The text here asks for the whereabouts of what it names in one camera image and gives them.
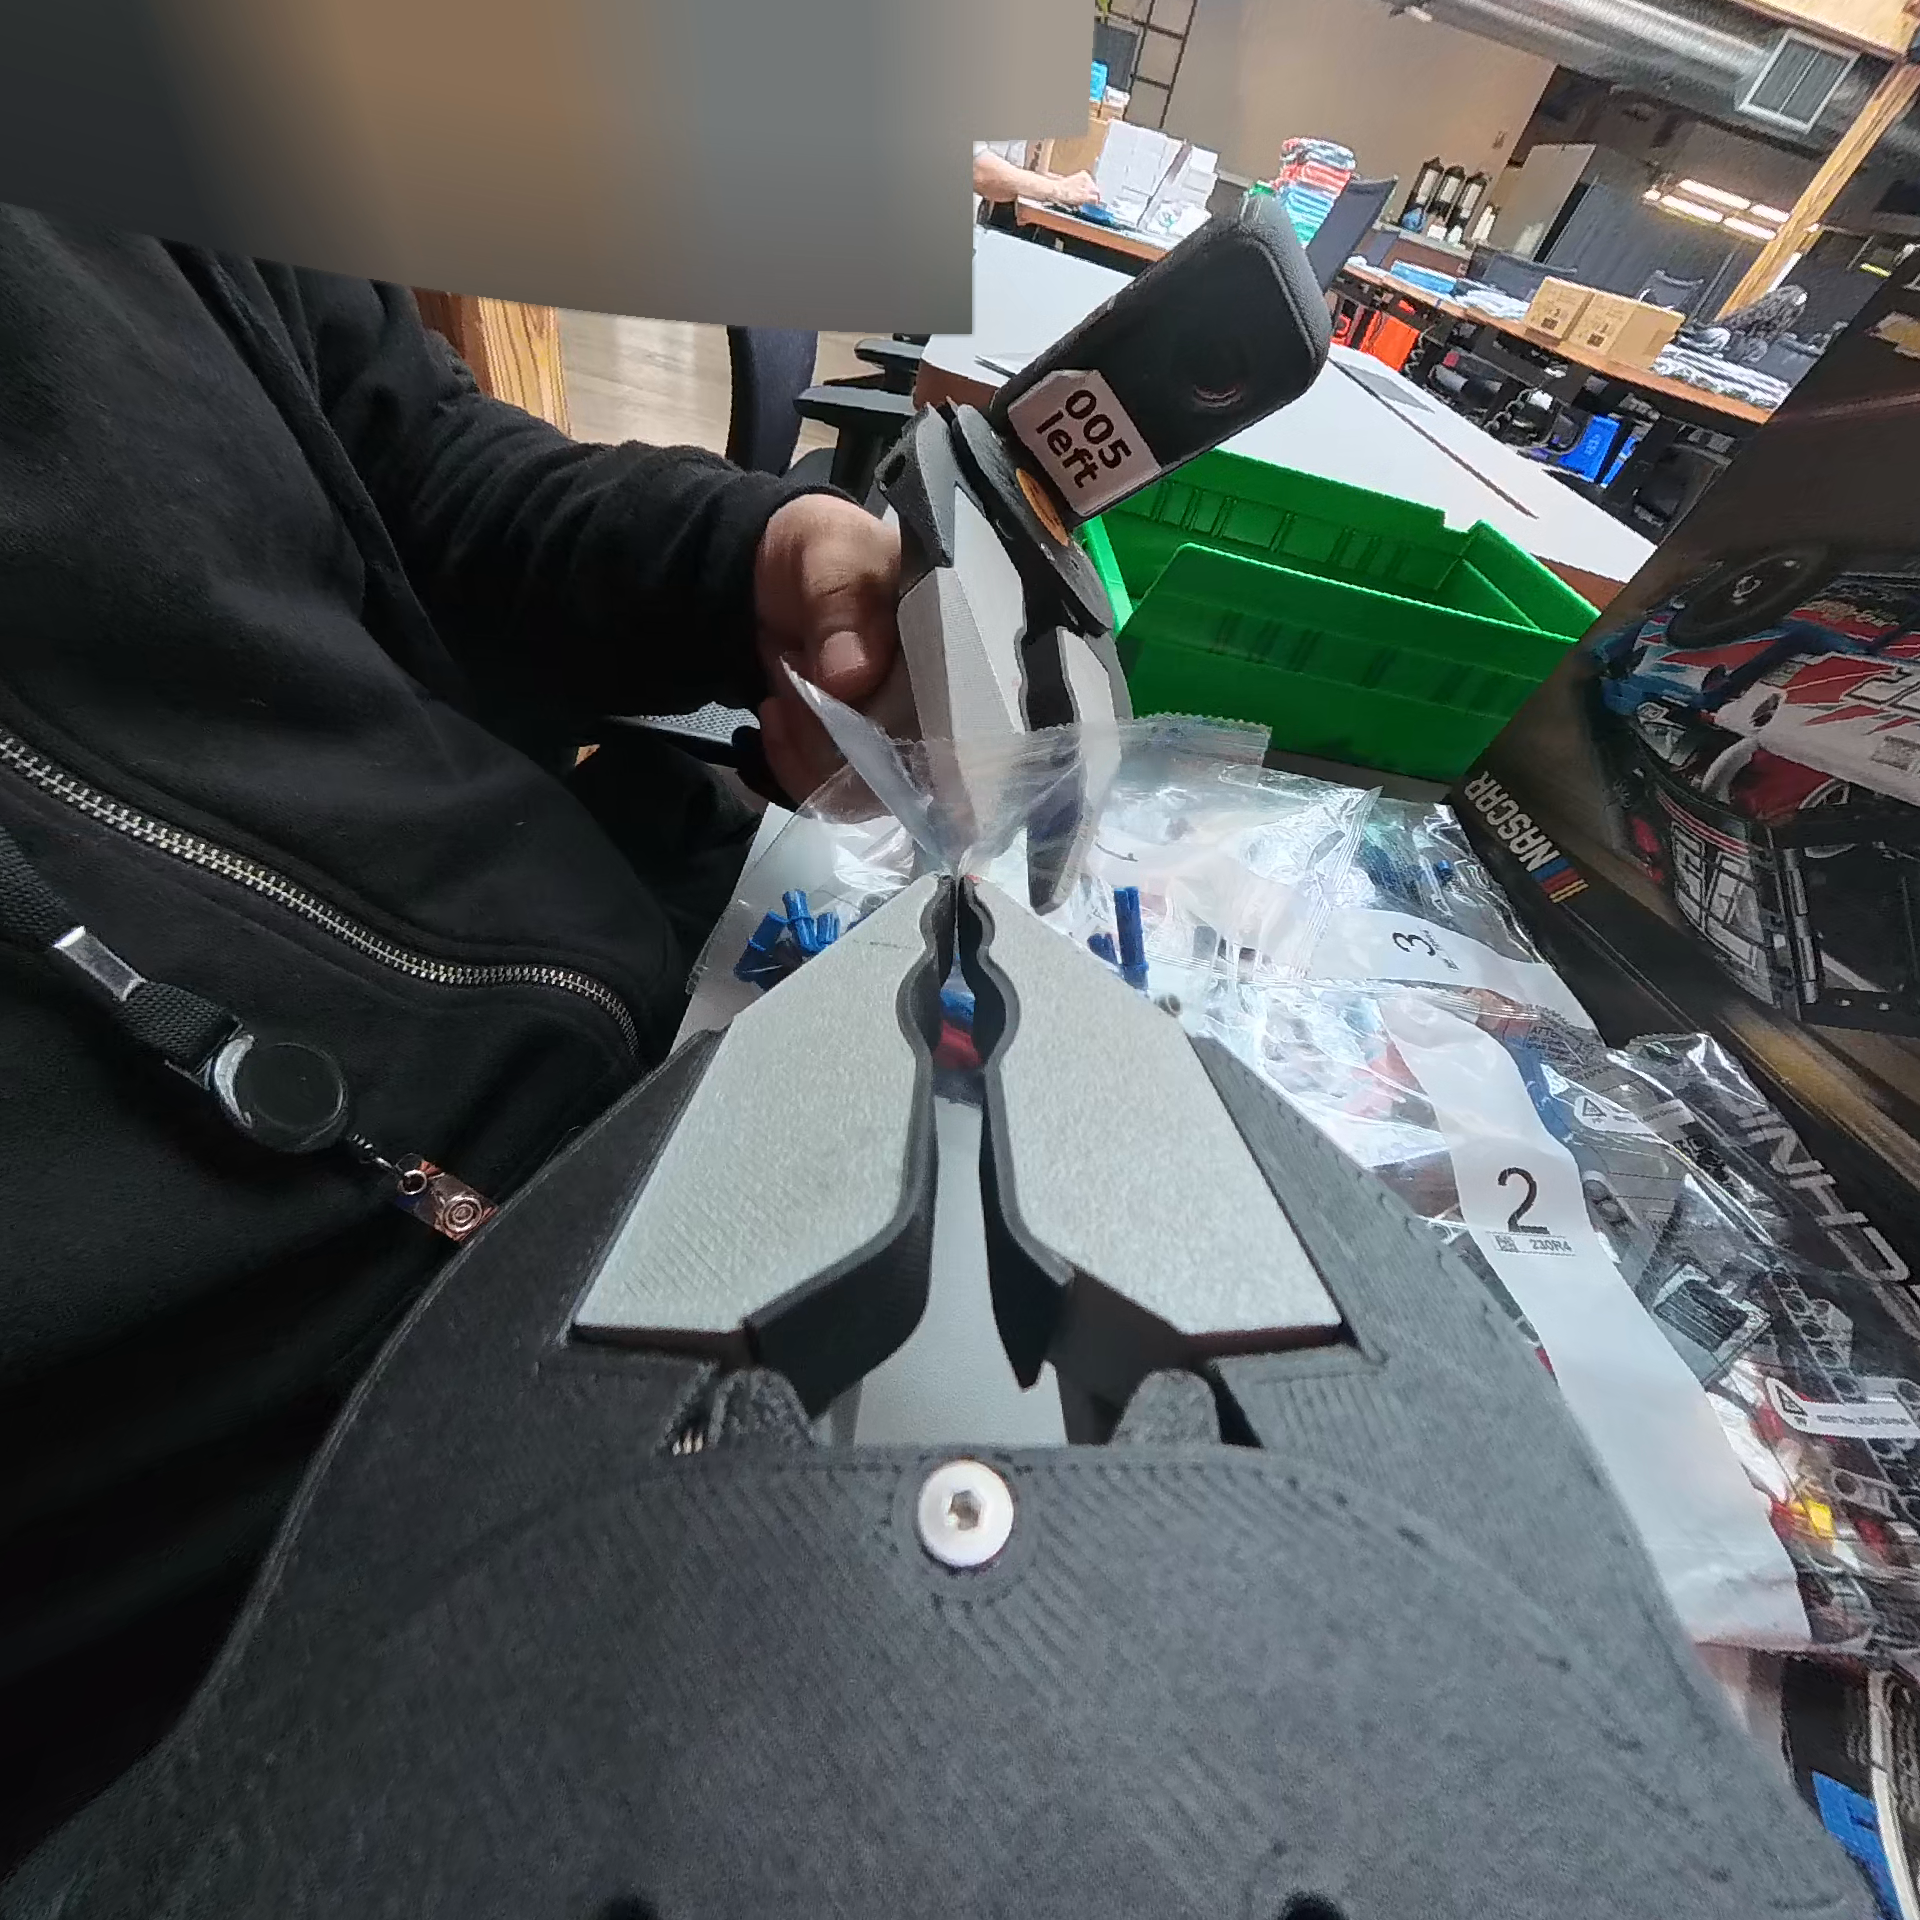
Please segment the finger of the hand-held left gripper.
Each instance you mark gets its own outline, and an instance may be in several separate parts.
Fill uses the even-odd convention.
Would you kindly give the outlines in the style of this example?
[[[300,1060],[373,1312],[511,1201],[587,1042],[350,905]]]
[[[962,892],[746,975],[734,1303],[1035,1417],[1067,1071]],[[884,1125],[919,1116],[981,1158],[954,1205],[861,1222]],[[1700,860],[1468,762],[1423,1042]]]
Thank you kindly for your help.
[[[1133,720],[1114,637],[1074,629],[1022,640],[1028,759],[1027,892],[1035,912],[1061,906],[1092,845]]]
[[[898,637],[940,845],[987,874],[1023,841],[1023,585],[948,448],[895,449]]]

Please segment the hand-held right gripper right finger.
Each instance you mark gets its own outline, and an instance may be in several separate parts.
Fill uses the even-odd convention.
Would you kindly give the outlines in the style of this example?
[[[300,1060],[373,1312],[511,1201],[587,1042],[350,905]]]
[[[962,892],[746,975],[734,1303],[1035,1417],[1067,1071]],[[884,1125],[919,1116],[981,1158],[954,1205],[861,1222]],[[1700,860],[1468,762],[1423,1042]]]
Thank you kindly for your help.
[[[1019,896],[959,885],[993,1310],[1073,1444],[1155,1373],[1331,1351],[1342,1312],[1179,1017]]]

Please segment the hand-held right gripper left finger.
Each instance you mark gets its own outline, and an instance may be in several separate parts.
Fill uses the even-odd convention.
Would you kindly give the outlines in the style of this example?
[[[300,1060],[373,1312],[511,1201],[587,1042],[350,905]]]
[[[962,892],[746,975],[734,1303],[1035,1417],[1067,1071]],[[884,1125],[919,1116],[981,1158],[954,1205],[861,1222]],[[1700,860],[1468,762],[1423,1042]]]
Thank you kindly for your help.
[[[583,1298],[597,1346],[782,1376],[828,1413],[929,1305],[954,881],[922,877],[670,1066],[685,1089]]]

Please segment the small clear bag blue pieces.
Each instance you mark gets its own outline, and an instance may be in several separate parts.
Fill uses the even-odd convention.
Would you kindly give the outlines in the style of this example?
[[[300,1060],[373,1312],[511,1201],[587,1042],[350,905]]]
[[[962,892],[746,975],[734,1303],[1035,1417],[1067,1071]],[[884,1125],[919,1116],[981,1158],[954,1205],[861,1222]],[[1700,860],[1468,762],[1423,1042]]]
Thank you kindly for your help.
[[[805,681],[799,695],[844,760],[761,818],[693,966],[683,1039],[725,1028],[919,880],[989,880],[1043,917],[1063,909],[1090,880],[1123,777],[1194,742],[1167,712],[907,740]]]

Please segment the person's left forearm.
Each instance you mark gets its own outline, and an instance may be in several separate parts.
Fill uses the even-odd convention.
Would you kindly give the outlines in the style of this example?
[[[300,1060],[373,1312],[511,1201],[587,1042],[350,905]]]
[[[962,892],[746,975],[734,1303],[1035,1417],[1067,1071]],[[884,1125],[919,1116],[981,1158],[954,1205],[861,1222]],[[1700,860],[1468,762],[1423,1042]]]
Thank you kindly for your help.
[[[825,487],[705,448],[587,442],[483,393],[398,284],[172,245],[357,543],[430,684],[583,718],[769,693],[757,552]]]

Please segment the clear zip bag lego parts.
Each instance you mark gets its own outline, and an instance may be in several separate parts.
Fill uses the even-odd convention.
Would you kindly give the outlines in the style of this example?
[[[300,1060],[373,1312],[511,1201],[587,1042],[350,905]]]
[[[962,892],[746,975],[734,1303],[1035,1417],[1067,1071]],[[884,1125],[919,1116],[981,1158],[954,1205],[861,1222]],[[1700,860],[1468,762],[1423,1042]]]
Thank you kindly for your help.
[[[1127,724],[1095,850],[1110,885],[1140,889],[1153,926],[1210,926],[1299,968],[1380,789],[1270,768],[1267,745],[1263,727],[1212,714]]]

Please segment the small clear lego parts bag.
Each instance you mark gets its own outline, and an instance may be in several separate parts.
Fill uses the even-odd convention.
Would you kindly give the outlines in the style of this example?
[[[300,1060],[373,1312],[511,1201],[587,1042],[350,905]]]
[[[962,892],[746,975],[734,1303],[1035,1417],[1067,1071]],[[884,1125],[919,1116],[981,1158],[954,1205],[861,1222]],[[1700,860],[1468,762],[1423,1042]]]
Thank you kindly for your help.
[[[1315,988],[1426,989],[1598,1036],[1438,802],[1370,800],[1350,865],[1302,965]]]

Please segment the large clear lego parts bag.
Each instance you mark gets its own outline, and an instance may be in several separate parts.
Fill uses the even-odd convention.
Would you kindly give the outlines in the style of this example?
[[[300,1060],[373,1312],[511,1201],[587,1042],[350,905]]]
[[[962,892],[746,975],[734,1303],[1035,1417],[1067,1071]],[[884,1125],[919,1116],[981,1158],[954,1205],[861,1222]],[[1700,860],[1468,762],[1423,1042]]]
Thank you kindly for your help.
[[[1916,1665],[1901,1266],[1723,1047],[1435,988],[1217,988],[1185,1022],[1478,1272],[1694,1640]]]

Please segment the dark printed lego packaging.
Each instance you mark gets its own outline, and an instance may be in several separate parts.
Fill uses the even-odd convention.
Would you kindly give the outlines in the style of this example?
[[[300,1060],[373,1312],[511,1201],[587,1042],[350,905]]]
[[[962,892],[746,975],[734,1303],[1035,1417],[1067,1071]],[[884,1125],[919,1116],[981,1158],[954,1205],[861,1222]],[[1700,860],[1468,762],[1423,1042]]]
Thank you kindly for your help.
[[[1918,1916],[1918,1685],[1906,1665],[1788,1660],[1783,1757],[1884,1917]]]

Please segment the person's left hand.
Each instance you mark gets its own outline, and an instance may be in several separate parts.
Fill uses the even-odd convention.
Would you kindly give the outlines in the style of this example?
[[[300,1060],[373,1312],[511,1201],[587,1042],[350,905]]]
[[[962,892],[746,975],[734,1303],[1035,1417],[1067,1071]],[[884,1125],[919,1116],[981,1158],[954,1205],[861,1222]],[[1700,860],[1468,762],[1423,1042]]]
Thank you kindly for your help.
[[[901,534],[833,494],[803,494],[771,517],[755,556],[755,614],[766,698],[764,754],[803,800],[838,760],[793,679],[869,711],[901,662]]]

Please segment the stack of folded cloths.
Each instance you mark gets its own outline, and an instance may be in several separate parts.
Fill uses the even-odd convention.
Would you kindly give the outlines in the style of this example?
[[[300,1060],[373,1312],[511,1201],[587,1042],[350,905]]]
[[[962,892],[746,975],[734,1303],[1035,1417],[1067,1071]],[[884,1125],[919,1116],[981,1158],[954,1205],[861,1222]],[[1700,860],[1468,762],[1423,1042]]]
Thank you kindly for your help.
[[[1302,246],[1322,232],[1332,205],[1353,178],[1356,154],[1349,146],[1316,134],[1297,134],[1282,141],[1278,168],[1269,185],[1284,205]]]

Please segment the green plastic bin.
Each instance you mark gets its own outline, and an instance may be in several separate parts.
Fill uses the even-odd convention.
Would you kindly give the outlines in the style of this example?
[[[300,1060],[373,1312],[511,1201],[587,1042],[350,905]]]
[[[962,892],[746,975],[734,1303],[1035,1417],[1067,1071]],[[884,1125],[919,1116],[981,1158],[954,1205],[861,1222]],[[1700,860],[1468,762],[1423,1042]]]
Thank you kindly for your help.
[[[1451,783],[1594,620],[1500,537],[1411,592],[1181,543],[1117,648],[1139,712],[1231,718],[1282,752]]]
[[[1497,576],[1501,537],[1417,500],[1212,449],[1097,513],[1085,551],[1143,597],[1173,556],[1212,552],[1399,597],[1442,600],[1469,568]]]

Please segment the black office chair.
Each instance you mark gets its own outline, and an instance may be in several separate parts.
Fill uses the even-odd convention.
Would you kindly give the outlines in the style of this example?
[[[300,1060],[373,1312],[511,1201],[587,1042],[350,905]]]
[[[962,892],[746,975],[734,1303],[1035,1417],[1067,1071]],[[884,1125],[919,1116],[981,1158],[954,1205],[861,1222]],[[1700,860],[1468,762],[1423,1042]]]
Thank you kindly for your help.
[[[851,495],[874,490],[881,457],[914,413],[923,340],[854,342],[865,372],[819,378],[819,333],[727,327],[727,460],[757,473],[797,473]]]

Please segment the black badge reel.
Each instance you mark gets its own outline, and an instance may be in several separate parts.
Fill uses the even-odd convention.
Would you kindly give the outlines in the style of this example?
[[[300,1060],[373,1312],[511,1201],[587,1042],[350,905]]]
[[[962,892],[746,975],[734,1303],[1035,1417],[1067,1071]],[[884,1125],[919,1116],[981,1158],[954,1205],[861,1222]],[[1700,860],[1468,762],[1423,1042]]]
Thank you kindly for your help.
[[[254,1145],[284,1156],[341,1151],[381,1184],[398,1212],[445,1241],[468,1241],[497,1215],[497,1201],[442,1164],[359,1133],[346,1071],[321,1047],[243,1028],[209,1058],[202,1078]]]

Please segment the metal air duct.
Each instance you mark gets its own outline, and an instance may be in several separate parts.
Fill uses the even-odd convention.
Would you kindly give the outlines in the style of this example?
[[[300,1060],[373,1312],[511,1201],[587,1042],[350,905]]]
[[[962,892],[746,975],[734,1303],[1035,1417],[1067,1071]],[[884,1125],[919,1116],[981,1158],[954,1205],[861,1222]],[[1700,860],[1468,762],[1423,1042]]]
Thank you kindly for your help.
[[[1726,2],[1421,2],[1438,25],[1713,118],[1811,134],[1851,116],[1892,54]]]

